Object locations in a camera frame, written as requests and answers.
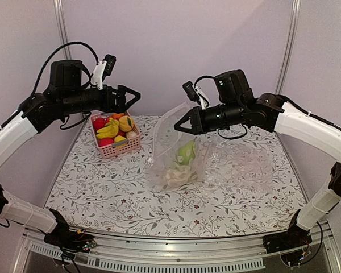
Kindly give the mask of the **green plush pepper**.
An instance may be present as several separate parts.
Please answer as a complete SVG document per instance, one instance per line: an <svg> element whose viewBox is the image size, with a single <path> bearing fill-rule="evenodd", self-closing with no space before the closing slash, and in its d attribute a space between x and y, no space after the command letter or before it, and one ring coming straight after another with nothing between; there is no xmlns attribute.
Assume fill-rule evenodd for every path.
<svg viewBox="0 0 341 273"><path fill-rule="evenodd" d="M196 157L194 145L195 141L191 140L178 149L176 159L179 165L188 166L194 161Z"/></svg>

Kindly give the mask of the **yellow plush peach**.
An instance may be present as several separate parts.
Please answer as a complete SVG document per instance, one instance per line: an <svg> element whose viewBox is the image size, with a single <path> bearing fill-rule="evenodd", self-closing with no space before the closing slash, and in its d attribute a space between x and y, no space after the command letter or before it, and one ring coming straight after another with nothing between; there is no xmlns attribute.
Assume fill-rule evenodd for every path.
<svg viewBox="0 0 341 273"><path fill-rule="evenodd" d="M132 131L134 128L134 120L128 116L124 115L121 118L119 118L119 129L125 133Z"/></svg>

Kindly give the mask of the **pink dotted zip bag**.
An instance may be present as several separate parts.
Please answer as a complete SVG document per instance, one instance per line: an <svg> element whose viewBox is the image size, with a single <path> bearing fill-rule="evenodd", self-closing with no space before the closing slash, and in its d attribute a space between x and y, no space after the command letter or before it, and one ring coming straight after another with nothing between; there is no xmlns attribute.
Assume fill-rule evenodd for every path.
<svg viewBox="0 0 341 273"><path fill-rule="evenodd" d="M186 184L200 182L204 177L201 140L195 135L182 133L174 129L175 123L189 110L190 106L184 102L162 115L154 127L152 154L148 158L145 168L145 176L151 192L160 193L181 187L167 186L165 174L167 170L180 166L176 159L177 151L191 140L195 141L196 157L188 165L191 167L192 175Z"/></svg>

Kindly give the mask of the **yellow plush banana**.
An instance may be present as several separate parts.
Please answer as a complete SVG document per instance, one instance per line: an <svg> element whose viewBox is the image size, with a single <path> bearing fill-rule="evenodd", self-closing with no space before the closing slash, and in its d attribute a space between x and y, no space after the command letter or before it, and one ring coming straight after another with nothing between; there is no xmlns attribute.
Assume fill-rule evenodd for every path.
<svg viewBox="0 0 341 273"><path fill-rule="evenodd" d="M119 132L119 121L110 118L109 122L105 124L105 127L97 130L96 137L98 139L114 138Z"/></svg>

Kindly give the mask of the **white plush cauliflower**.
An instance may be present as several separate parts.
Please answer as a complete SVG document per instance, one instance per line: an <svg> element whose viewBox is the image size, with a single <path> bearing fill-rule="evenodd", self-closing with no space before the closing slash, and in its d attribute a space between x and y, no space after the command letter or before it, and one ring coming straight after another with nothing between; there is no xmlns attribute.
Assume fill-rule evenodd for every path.
<svg viewBox="0 0 341 273"><path fill-rule="evenodd" d="M191 175L190 166L179 166L178 168L167 170L165 181L169 187L179 187L186 184L190 180Z"/></svg>

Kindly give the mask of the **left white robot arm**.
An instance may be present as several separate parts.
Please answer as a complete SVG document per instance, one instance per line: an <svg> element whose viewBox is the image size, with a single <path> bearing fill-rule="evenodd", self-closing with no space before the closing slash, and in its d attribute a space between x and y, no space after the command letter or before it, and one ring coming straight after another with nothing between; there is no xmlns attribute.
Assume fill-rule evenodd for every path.
<svg viewBox="0 0 341 273"><path fill-rule="evenodd" d="M34 85L31 94L0 125L0 168L27 141L42 133L54 121L64 122L72 114L99 110L104 113L122 113L140 100L139 92L126 86L112 88L103 83L111 75L115 56L100 60L91 46L78 42L95 58L93 72L81 60L51 62L51 53L44 62L50 65L49 84L44 92ZM64 217L56 210L43 209L6 192L0 185L0 218L38 229L52 237L61 247L73 242L73 234Z"/></svg>

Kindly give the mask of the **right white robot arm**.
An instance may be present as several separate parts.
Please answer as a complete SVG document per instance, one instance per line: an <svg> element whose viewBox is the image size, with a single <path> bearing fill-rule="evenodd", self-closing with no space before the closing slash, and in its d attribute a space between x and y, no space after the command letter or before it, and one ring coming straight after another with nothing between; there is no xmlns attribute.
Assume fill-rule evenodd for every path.
<svg viewBox="0 0 341 273"><path fill-rule="evenodd" d="M242 125L256 126L309 144L335 159L330 181L297 213L282 236L288 248L296 247L305 234L341 201L341 127L314 115L283 95L264 93L254 97L244 72L240 69L211 77L220 104L211 107L196 83L186 82L182 88L187 97L198 104L174 126L175 130L200 135Z"/></svg>

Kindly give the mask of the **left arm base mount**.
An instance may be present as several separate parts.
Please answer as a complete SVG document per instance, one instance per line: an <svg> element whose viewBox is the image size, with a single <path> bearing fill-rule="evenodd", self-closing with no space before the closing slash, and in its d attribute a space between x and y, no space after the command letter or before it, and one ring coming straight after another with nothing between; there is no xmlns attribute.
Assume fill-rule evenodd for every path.
<svg viewBox="0 0 341 273"><path fill-rule="evenodd" d="M72 253L88 253L97 245L94 236L87 233L86 229L73 231L69 226L59 224L44 236L44 242Z"/></svg>

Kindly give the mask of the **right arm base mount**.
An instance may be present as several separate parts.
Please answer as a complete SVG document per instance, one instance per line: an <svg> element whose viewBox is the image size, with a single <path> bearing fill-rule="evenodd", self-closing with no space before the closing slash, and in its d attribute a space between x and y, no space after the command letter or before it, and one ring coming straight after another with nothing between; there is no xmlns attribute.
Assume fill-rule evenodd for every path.
<svg viewBox="0 0 341 273"><path fill-rule="evenodd" d="M287 231L263 237L263 246L268 254L302 247L312 243L309 231L301 229L297 224L290 224Z"/></svg>

